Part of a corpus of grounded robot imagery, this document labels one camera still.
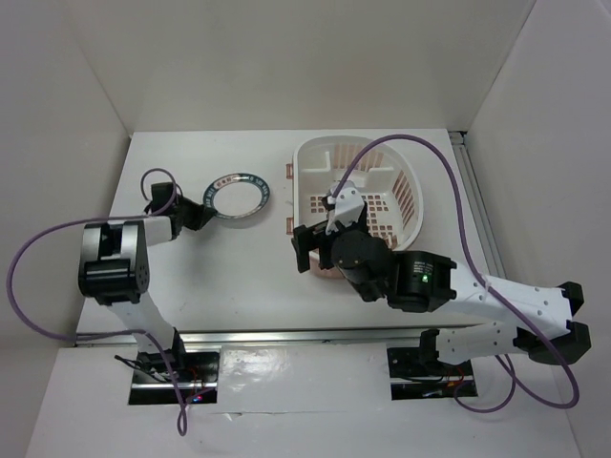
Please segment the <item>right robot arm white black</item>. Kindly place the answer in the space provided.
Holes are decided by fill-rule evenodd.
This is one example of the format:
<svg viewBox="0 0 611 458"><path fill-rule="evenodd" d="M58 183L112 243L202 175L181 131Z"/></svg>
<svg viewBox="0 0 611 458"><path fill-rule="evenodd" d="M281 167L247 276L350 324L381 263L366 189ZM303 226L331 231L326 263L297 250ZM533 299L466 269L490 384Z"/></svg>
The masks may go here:
<svg viewBox="0 0 611 458"><path fill-rule="evenodd" d="M589 328L575 321L582 288L565 282L544 288L496 277L478 279L469 267L425 251L392 251L364 225L328 233L324 222L294 229L299 272L319 253L363 302L384 300L407 313L458 313L485 319L460 329L421 333L416 361L428 374L473 358L525 354L533 362L576 363L591 347Z"/></svg>

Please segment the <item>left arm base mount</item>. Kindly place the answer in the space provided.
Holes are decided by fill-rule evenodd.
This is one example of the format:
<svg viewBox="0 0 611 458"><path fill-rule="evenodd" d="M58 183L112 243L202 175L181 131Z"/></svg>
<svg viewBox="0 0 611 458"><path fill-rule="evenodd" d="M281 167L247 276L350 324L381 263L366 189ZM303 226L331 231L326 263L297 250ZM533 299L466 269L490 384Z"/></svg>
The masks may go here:
<svg viewBox="0 0 611 458"><path fill-rule="evenodd" d="M218 379L221 354L216 351L190 352L185 355L186 367L175 371L179 392L187 404L215 404L218 398ZM145 368L138 360L128 360L133 370L129 406L177 405L169 372L164 366L159 369Z"/></svg>

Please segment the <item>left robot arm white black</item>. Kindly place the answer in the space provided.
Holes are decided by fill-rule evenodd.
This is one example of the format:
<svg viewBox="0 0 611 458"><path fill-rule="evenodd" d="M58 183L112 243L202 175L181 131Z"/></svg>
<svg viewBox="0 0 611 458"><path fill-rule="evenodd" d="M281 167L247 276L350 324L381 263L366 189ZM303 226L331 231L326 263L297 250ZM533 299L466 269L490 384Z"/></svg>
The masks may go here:
<svg viewBox="0 0 611 458"><path fill-rule="evenodd" d="M177 329L161 315L150 293L148 249L199 231L217 211L181 194L171 182L151 186L144 219L88 223L84 227L78 287L136 332L135 367L168 381L188 371L188 357Z"/></svg>

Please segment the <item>white plate dark teal rim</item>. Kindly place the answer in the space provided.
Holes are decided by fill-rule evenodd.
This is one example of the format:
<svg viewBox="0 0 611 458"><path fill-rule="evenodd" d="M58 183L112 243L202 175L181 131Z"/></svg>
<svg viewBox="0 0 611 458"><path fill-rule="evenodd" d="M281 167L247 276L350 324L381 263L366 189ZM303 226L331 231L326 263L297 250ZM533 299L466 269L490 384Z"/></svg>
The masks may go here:
<svg viewBox="0 0 611 458"><path fill-rule="evenodd" d="M216 178L205 189L202 202L221 220L248 219L262 211L270 201L271 188L261 177L232 173Z"/></svg>

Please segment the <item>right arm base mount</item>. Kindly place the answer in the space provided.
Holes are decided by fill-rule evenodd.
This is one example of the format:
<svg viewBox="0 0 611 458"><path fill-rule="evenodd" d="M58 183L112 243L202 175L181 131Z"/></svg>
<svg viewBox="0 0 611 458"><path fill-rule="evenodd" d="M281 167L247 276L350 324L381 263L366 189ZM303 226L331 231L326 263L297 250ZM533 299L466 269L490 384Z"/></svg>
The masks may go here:
<svg viewBox="0 0 611 458"><path fill-rule="evenodd" d="M470 362L460 365L422 364L415 347L388 347L390 396L393 401L477 397L474 370Z"/></svg>

